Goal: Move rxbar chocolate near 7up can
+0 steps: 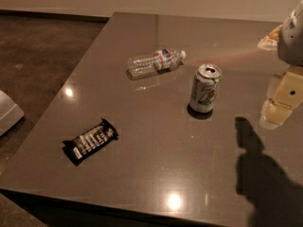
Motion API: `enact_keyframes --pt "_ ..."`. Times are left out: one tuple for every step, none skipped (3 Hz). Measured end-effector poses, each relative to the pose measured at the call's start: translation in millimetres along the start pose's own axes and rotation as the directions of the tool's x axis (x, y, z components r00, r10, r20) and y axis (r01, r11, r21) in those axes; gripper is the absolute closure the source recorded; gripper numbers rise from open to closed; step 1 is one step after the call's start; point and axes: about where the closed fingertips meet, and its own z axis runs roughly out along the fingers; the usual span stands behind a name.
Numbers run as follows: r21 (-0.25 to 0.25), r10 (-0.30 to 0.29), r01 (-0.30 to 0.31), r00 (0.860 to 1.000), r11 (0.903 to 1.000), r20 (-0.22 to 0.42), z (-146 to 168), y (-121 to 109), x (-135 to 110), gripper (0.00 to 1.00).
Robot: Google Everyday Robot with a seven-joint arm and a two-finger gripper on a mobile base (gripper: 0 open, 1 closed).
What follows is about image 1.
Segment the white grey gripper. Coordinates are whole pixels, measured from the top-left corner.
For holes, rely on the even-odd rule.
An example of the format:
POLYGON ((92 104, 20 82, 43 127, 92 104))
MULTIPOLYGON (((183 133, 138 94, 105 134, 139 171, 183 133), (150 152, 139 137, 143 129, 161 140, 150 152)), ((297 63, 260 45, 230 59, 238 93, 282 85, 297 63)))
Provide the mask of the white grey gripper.
POLYGON ((258 42, 258 48, 277 50, 278 57, 291 65, 282 75, 273 75, 263 103, 259 124, 267 130, 280 127, 303 102, 303 0, 282 25, 258 42))

